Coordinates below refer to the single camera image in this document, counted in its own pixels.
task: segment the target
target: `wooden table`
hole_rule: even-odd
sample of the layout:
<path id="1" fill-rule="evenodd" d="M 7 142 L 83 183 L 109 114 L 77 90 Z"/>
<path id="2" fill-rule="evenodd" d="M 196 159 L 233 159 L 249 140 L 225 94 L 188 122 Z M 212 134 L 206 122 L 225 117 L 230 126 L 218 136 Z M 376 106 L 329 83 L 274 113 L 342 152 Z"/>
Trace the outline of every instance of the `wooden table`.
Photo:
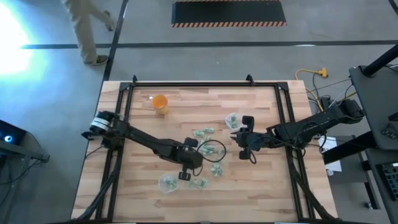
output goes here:
<path id="1" fill-rule="evenodd" d="M 296 120 L 311 116 L 303 81 L 288 83 Z M 119 84 L 104 82 L 98 111 L 114 111 Z M 156 115 L 151 108 L 149 97 L 156 94 L 164 94 L 169 99 L 170 111 L 165 116 Z M 283 104 L 285 117 L 288 118 L 285 101 Z M 256 165 L 239 160 L 241 149 L 229 138 L 230 131 L 224 121 L 228 114 L 234 112 L 253 116 L 256 120 L 254 131 L 257 132 L 265 132 L 266 127 L 280 123 L 275 91 L 270 87 L 134 88 L 129 120 L 134 127 L 157 138 L 181 142 L 186 137 L 192 138 L 195 129 L 215 128 L 211 137 L 223 142 L 228 153 L 222 161 L 222 177 L 213 177 L 211 164 L 204 162 L 199 178 L 204 177 L 210 183 L 203 190 L 190 189 L 185 181 L 179 180 L 178 190 L 163 194 L 158 187 L 159 177 L 163 174 L 178 175 L 181 165 L 163 161 L 153 155 L 150 149 L 126 141 L 113 221 L 297 221 L 285 149 L 261 149 L 255 152 Z M 91 142 L 87 153 L 99 144 L 100 141 Z M 86 159 L 72 218 L 82 214 L 98 193 L 105 156 L 106 150 L 100 149 Z M 308 147 L 304 160 L 311 190 L 328 212 L 336 217 L 328 177 L 318 148 Z M 304 214 L 307 214 L 301 190 L 300 198 Z"/>

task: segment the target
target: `shoe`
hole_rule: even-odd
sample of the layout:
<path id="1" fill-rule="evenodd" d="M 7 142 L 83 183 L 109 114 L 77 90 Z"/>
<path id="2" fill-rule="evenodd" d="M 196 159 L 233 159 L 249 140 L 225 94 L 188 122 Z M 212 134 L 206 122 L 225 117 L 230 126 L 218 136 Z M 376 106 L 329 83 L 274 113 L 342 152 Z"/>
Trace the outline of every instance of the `shoe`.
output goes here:
<path id="1" fill-rule="evenodd" d="M 111 18 L 111 13 L 110 13 L 108 10 L 105 10 L 104 13 L 112 20 L 112 18 Z M 113 26 L 114 26 L 113 24 L 112 24 L 112 25 L 105 24 L 105 28 L 106 28 L 108 31 L 112 31 L 112 30 L 114 29 Z"/>
<path id="2" fill-rule="evenodd" d="M 107 55 L 99 55 L 95 62 L 85 62 L 87 65 L 103 65 L 108 62 L 109 57 Z"/>

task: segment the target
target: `leg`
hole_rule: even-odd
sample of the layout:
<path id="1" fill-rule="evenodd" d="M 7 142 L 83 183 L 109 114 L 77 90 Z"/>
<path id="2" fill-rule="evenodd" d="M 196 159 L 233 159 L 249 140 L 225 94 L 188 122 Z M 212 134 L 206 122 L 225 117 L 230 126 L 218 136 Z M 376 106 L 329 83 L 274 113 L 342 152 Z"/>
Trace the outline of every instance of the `leg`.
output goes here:
<path id="1" fill-rule="evenodd" d="M 91 0 L 84 0 L 87 4 L 87 9 L 91 15 L 97 18 L 99 21 L 103 22 L 108 30 L 112 30 L 114 27 L 114 22 L 111 19 L 110 15 L 101 12 L 92 2 Z"/>
<path id="2" fill-rule="evenodd" d="M 93 63 L 97 59 L 97 53 L 91 30 L 89 12 L 86 0 L 63 0 L 70 14 L 76 38 L 85 63 Z"/>

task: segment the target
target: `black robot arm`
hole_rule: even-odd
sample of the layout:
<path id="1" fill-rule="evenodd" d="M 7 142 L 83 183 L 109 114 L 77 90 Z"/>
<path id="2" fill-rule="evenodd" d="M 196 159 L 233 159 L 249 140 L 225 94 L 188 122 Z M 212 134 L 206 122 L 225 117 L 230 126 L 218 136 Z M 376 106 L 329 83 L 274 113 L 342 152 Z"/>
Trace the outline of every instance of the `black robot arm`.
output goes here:
<path id="1" fill-rule="evenodd" d="M 277 148 L 293 146 L 304 148 L 316 134 L 325 134 L 326 130 L 337 124 L 354 124 L 364 117 L 363 110 L 354 100 L 344 100 L 338 105 L 331 106 L 322 113 L 315 114 L 299 122 L 288 122 L 267 128 L 266 133 L 253 132 L 254 118 L 243 116 L 246 128 L 232 133 L 231 137 L 244 150 L 239 154 L 240 159 L 249 159 L 249 151 L 259 151 L 260 148 Z"/>
<path id="2" fill-rule="evenodd" d="M 184 143 L 173 139 L 158 139 L 147 134 L 125 121 L 119 115 L 109 111 L 99 112 L 90 126 L 90 132 L 82 134 L 84 137 L 101 136 L 106 147 L 114 147 L 120 139 L 130 139 L 151 149 L 155 155 L 169 162 L 183 165 L 179 179 L 190 180 L 187 169 L 196 169 L 202 166 L 203 156 L 194 149 L 198 141 L 185 138 Z"/>

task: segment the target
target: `black metal frame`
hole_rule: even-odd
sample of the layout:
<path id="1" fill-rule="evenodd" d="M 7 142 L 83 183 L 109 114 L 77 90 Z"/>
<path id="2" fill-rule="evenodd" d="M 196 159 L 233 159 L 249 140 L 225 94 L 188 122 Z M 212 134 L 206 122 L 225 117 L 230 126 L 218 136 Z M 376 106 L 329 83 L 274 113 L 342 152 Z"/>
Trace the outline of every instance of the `black metal frame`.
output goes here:
<path id="1" fill-rule="evenodd" d="M 126 109 L 124 111 L 124 120 L 128 122 L 131 101 L 132 101 L 132 94 L 133 94 L 134 88 L 135 87 L 160 87 L 160 86 L 175 86 L 175 87 L 178 87 L 178 86 L 184 86 L 184 87 L 187 87 L 187 86 L 195 86 L 195 87 L 198 87 L 198 86 L 236 86 L 236 87 L 255 86 L 255 87 L 259 87 L 259 86 L 262 86 L 262 87 L 265 87 L 265 86 L 268 86 L 268 87 L 273 87 L 275 90 L 275 97 L 277 100 L 280 122 L 281 123 L 286 122 L 285 116 L 284 116 L 284 111 L 283 111 L 282 98 L 280 96 L 281 91 L 283 91 L 283 93 L 285 94 L 287 110 L 289 112 L 289 119 L 291 121 L 294 121 L 293 106 L 292 106 L 292 102 L 290 99 L 289 87 L 288 87 L 287 82 L 254 82 L 252 76 L 250 76 L 250 75 L 247 76 L 246 81 L 242 81 L 242 82 L 137 82 L 137 78 L 136 78 L 136 76 L 134 76 L 132 82 L 120 83 L 115 113 L 121 112 L 121 104 L 122 104 L 124 92 L 128 90 Z M 109 222 L 113 221 L 114 206 L 115 206 L 115 202 L 116 202 L 119 174 L 120 174 L 120 169 L 121 169 L 121 161 L 123 158 L 123 149 L 124 149 L 124 141 L 122 142 L 121 147 L 119 147 L 117 149 L 108 149 L 108 152 L 106 155 L 106 160 L 105 160 L 105 165 L 104 165 L 101 190 L 100 190 L 99 194 L 97 195 L 97 197 L 95 198 L 95 200 L 97 200 L 97 202 L 95 203 L 95 206 L 91 208 L 91 212 L 88 213 L 88 215 L 86 217 L 83 217 L 83 219 L 71 220 L 70 223 L 109 223 Z M 290 172 L 291 169 L 295 169 L 295 167 L 292 166 L 292 164 L 293 164 L 292 149 L 290 147 L 286 147 L 285 150 L 286 150 L 287 160 L 290 161 L 290 162 L 288 162 L 289 172 Z M 114 170 L 112 171 L 111 175 L 109 175 L 109 172 L 111 169 L 111 161 L 113 158 L 114 151 L 117 151 L 118 154 L 116 157 L 116 163 L 114 165 Z M 300 175 L 302 176 L 305 184 L 308 185 L 307 173 L 305 171 L 304 160 L 303 160 L 303 156 L 302 156 L 301 152 L 298 152 L 297 160 L 298 160 L 298 164 L 299 164 L 299 168 L 300 168 Z M 292 184 L 293 198 L 294 198 L 295 208 L 297 211 L 297 218 L 298 218 L 298 220 L 301 220 L 304 217 L 303 217 L 303 210 L 302 210 L 301 202 L 300 202 L 299 189 L 297 187 L 297 182 L 292 177 L 292 174 L 290 174 L 290 181 Z M 112 190 L 111 190 L 111 195 L 110 195 L 108 214 L 107 214 L 106 218 L 103 218 L 102 217 L 103 209 L 104 209 L 103 208 L 103 199 L 111 185 L 112 185 Z M 310 216 L 310 219 L 315 220 L 314 219 L 315 214 L 314 214 L 313 207 L 312 207 L 309 199 L 306 198 L 306 201 L 307 201 L 307 209 L 308 209 L 308 214 Z M 90 217 L 92 216 L 92 214 L 95 210 L 96 210 L 95 219 L 90 220 Z"/>

